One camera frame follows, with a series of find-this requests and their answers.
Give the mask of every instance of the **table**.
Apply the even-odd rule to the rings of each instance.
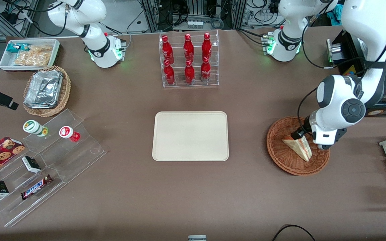
[[[337,27],[312,27],[308,56],[326,59],[325,40]],[[337,70],[321,70],[302,53],[289,63],[263,56],[240,33],[219,31],[220,86],[162,87],[158,34],[135,35],[122,64],[101,69],[79,38],[60,38],[57,60],[72,81],[67,108],[108,151],[98,162],[13,228],[0,222],[0,240],[271,240],[284,224],[297,224],[317,240],[386,240],[386,117],[366,118],[331,148],[318,174],[297,177],[271,160],[270,125],[295,115],[305,94]],[[0,72],[0,91],[18,103],[31,73]],[[313,96],[306,116],[318,108]],[[160,111],[224,111],[230,157],[217,163],[156,162],[151,157],[154,116]],[[31,116],[0,107],[0,138],[22,139]],[[285,230],[279,240],[309,240]]]

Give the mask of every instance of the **aluminum foil container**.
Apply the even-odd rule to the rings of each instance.
[[[35,73],[23,103],[29,108],[55,108],[62,80],[63,74],[57,70]]]

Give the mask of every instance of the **wicker basket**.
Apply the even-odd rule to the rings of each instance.
[[[317,144],[313,142],[312,136],[306,135],[311,147],[312,157],[309,162],[305,162],[282,141],[283,137],[289,136],[297,128],[299,128],[299,121],[296,116],[287,116],[273,123],[266,139],[268,152],[274,162],[288,173],[297,176],[317,174],[328,163],[330,150],[320,150]]]
[[[23,104],[23,107],[29,114],[38,115],[41,117],[49,117],[49,116],[58,114],[65,108],[66,103],[68,102],[68,99],[69,99],[69,92],[71,90],[71,81],[69,79],[69,76],[66,74],[65,70],[63,70],[58,66],[44,68],[40,71],[42,72],[42,71],[51,71],[51,70],[58,70],[63,74],[62,87],[60,89],[60,95],[59,95],[59,103],[53,109],[32,109],[32,108],[26,107],[25,104]],[[23,98],[26,97],[26,93],[29,90],[29,85],[31,83],[31,80],[32,80],[32,76],[29,78],[29,81],[26,84],[25,90],[23,91]]]

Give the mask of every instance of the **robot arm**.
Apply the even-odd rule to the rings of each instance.
[[[106,36],[96,24],[105,19],[107,10],[101,0],[64,0],[65,4],[48,11],[50,20],[83,39],[90,56],[101,68],[108,68],[123,60],[121,40]],[[50,4],[48,8],[60,2]]]
[[[287,62],[299,52],[303,30],[308,27],[306,16],[332,11],[337,0],[281,0],[278,12],[285,18],[283,29],[268,33],[267,55]]]
[[[328,149],[366,114],[366,108],[376,104],[383,95],[386,69],[386,0],[366,3],[366,0],[346,1],[342,11],[343,27],[368,46],[362,76],[331,75],[317,87],[319,110],[305,119],[303,128],[312,131],[314,143]],[[293,138],[303,135],[299,128]]]

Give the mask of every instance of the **acrylic display stand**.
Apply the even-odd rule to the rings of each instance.
[[[211,36],[210,40],[212,43],[211,48],[211,58],[209,64],[211,65],[211,75],[210,81],[204,83],[200,80],[200,66],[202,65],[202,43],[203,35],[208,32]],[[193,68],[195,70],[195,83],[193,85],[186,84],[186,79],[184,75],[184,68],[186,66],[186,58],[184,57],[184,35],[179,35],[177,32],[165,32],[164,34],[159,35],[159,52],[160,52],[160,66],[162,69],[162,81],[164,87],[197,87],[197,86],[213,86],[219,84],[219,40],[218,32],[213,31],[195,31],[188,32],[191,36],[191,41],[194,46],[194,61]],[[162,51],[162,36],[167,35],[169,43],[171,44],[174,52],[174,63],[171,65],[174,69],[175,74],[175,84],[169,85],[165,79],[164,74],[164,55]]]
[[[49,129],[47,136],[31,134],[24,138],[23,143],[29,151],[24,150],[0,169],[0,180],[10,192],[0,197],[0,217],[6,227],[14,226],[106,153],[81,122],[83,119],[66,109],[44,124]],[[80,140],[71,142],[61,138],[59,130],[63,126],[70,126],[80,133]],[[42,170],[38,173],[28,171],[21,160],[24,156],[35,158]],[[20,194],[48,174],[53,181],[22,200]]]

